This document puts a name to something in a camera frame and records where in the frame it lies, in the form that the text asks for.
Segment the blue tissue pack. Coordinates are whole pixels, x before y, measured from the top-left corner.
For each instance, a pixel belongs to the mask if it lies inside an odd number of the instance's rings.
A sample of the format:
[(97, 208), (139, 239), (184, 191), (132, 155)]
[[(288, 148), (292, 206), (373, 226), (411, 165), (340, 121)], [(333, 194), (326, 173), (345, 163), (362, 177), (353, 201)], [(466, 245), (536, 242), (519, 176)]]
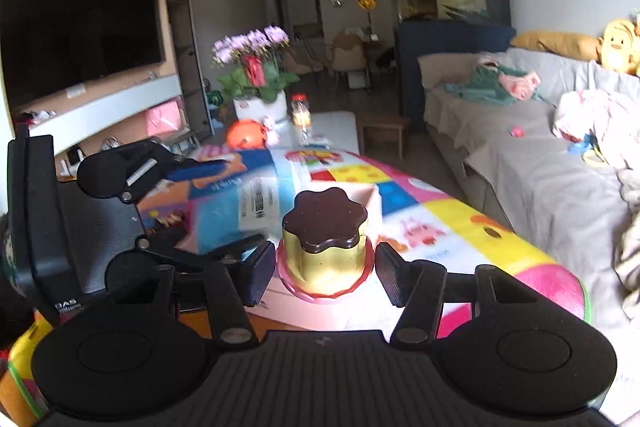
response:
[(198, 253), (205, 254), (253, 234), (281, 236), (282, 218), (293, 208), (289, 176), (259, 173), (216, 182), (194, 200), (191, 218)]

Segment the gold jar brown lid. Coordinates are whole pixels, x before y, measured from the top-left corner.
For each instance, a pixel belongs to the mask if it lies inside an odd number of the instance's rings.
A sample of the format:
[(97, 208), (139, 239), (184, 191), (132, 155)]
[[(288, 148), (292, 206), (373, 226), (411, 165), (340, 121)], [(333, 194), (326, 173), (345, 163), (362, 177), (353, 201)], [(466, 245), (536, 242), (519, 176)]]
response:
[(303, 191), (282, 218), (277, 270), (299, 299), (322, 303), (356, 289), (374, 265), (368, 210), (338, 186)]

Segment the pink cardboard gift box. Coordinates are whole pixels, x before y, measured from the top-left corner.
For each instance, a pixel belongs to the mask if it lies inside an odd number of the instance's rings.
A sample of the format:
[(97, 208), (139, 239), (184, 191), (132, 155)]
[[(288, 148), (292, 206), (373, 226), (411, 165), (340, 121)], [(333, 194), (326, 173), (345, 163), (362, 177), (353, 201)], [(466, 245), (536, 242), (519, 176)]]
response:
[(279, 251), (277, 272), (254, 312), (302, 329), (389, 332), (398, 312), (373, 274), (373, 251), (386, 242), (414, 259), (444, 241), (449, 229), (432, 210), (450, 198), (434, 187), (413, 179), (404, 184), (320, 180), (296, 186), (289, 179), (265, 176), (226, 187), (191, 187), (188, 199), (179, 205), (191, 232), (184, 243), (189, 251), (205, 254), (241, 236), (262, 232), (282, 246), (297, 239), (282, 228), (283, 217), (295, 207), (295, 197), (334, 188), (367, 211), (360, 227), (363, 257), (354, 265), (344, 265), (343, 255), (329, 251), (295, 256)]

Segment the colourful cartoon play mat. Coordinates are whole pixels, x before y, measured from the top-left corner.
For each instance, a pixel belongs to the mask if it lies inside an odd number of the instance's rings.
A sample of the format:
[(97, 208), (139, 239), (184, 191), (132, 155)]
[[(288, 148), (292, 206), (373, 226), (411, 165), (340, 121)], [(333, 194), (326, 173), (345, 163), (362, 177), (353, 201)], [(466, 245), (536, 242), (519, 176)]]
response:
[[(497, 265), (533, 287), (576, 317), (592, 322), (588, 291), (573, 273), (548, 255), (480, 211), (393, 167), (344, 150), (275, 148), (227, 150), (203, 146), (196, 160), (222, 160), (221, 167), (188, 173), (188, 179), (158, 182), (137, 205), (145, 226), (183, 219), (188, 235), (180, 246), (204, 254), (223, 239), (245, 232), (269, 232), (281, 239), (281, 221), (294, 207), (301, 191), (321, 192), (339, 187), (354, 202), (366, 207), (368, 220), (361, 227), (372, 246), (386, 242), (405, 260), (430, 260), (452, 272), (472, 273), (477, 265)], [(350, 293), (329, 279), (311, 283), (308, 293), (298, 287), (303, 280), (290, 265), (277, 268), (262, 301), (250, 311), (265, 321), (301, 329), (382, 329), (399, 317), (382, 286), (359, 283)], [(48, 333), (37, 315), (36, 326), (23, 329), (19, 348), (6, 348), (1, 359), (1, 412), (20, 426), (35, 425), (46, 406), (26, 369), (32, 348)]]

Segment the orange round toy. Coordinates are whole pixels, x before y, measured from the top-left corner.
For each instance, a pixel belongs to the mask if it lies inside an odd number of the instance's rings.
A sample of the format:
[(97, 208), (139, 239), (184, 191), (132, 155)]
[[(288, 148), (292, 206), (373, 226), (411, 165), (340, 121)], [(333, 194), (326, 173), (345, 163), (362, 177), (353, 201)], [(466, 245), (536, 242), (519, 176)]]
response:
[(253, 119), (235, 121), (228, 130), (226, 144), (235, 150), (264, 148), (266, 144), (265, 128)]

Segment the white tv cabinet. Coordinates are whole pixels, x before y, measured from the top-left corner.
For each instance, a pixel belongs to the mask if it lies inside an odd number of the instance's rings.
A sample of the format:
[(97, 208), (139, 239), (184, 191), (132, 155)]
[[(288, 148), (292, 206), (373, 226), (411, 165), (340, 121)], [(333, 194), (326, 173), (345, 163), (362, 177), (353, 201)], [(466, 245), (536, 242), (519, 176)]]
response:
[(32, 126), (32, 134), (53, 136), (56, 156), (78, 145), (91, 154), (107, 135), (122, 142), (146, 137), (145, 112), (182, 98), (176, 49), (172, 41), (167, 0), (157, 0), (165, 58), (158, 64), (119, 72), (85, 83), (86, 92), (71, 98), (66, 90), (29, 104), (29, 110), (54, 115)]

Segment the small wooden stool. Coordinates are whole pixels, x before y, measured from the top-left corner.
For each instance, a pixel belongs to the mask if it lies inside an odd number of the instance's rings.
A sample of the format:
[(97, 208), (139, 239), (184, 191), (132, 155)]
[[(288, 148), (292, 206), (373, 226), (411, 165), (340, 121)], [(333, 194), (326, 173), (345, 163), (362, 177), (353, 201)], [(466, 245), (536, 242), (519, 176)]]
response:
[(397, 148), (400, 159), (405, 157), (410, 120), (396, 115), (357, 115), (359, 150), (364, 153), (367, 144), (390, 143)]

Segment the grey covered sofa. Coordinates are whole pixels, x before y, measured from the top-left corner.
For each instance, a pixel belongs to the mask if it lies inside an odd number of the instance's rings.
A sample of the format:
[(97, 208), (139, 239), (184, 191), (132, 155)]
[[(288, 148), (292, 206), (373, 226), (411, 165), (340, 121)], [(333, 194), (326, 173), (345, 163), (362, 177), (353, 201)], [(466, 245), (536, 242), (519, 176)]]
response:
[[(447, 93), (483, 60), (536, 72), (536, 98), (511, 106)], [(584, 284), (597, 324), (639, 324), (639, 169), (617, 170), (591, 136), (552, 133), (563, 94), (602, 89), (639, 98), (637, 77), (559, 55), (518, 48), (425, 54), (418, 61), (424, 120), (469, 202), (509, 225)]]

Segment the candy jar red lid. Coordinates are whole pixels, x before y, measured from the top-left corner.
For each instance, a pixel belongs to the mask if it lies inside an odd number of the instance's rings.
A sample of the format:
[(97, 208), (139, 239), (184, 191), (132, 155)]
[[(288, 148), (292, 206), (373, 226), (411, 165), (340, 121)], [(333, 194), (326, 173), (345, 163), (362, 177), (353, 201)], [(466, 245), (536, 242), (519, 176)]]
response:
[(296, 93), (291, 98), (291, 117), (297, 140), (302, 145), (308, 145), (312, 137), (311, 113), (306, 94)]

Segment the pink orchid flower pot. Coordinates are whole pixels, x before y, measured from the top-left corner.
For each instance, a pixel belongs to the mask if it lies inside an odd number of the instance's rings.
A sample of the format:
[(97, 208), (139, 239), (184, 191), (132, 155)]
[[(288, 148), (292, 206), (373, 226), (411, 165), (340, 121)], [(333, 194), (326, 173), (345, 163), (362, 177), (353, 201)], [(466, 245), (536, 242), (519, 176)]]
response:
[(224, 37), (213, 44), (212, 64), (226, 69), (218, 77), (222, 99), (232, 103), (237, 120), (286, 121), (285, 90), (299, 80), (299, 75), (280, 65), (289, 44), (288, 34), (279, 26)]

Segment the green and pink clothes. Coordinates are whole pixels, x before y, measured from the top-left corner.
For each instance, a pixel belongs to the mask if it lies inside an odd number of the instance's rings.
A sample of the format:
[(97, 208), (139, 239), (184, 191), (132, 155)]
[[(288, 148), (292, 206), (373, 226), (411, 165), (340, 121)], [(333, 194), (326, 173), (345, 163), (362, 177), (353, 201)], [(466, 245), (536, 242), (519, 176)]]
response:
[(511, 106), (536, 98), (540, 85), (541, 79), (536, 72), (523, 72), (496, 61), (483, 60), (475, 66), (467, 83), (448, 82), (442, 89), (467, 102)]

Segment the black television screen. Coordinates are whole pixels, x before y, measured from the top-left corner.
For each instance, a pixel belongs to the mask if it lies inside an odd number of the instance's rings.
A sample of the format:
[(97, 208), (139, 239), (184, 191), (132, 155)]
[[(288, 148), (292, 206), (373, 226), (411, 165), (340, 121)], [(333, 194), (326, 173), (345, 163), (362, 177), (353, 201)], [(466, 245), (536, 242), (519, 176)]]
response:
[(1, 63), (14, 106), (165, 58), (157, 0), (1, 0)]

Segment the beige dining chair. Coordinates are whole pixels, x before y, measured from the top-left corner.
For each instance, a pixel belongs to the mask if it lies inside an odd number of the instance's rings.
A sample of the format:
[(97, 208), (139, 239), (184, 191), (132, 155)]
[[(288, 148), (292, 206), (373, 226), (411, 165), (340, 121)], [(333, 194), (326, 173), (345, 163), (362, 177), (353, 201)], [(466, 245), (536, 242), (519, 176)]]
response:
[(334, 91), (340, 89), (341, 81), (348, 79), (350, 72), (360, 72), (363, 88), (369, 89), (369, 69), (362, 39), (357, 35), (337, 35), (332, 42), (332, 69), (335, 77)]

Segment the white patterned blanket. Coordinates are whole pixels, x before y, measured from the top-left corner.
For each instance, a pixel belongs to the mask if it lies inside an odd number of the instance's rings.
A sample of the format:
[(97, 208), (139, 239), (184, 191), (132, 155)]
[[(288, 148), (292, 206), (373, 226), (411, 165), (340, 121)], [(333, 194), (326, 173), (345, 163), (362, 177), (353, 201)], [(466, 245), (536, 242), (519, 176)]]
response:
[(639, 98), (602, 89), (563, 94), (556, 106), (552, 133), (574, 142), (591, 136), (613, 168), (639, 169)]

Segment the yellow duck plush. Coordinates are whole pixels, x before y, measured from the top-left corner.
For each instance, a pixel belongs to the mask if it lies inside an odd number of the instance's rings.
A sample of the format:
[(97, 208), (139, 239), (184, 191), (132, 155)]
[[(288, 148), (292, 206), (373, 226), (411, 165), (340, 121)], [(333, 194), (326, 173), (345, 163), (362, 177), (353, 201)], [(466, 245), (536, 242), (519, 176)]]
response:
[(597, 46), (598, 60), (605, 69), (634, 75), (638, 72), (639, 37), (630, 20), (616, 18), (606, 24)]

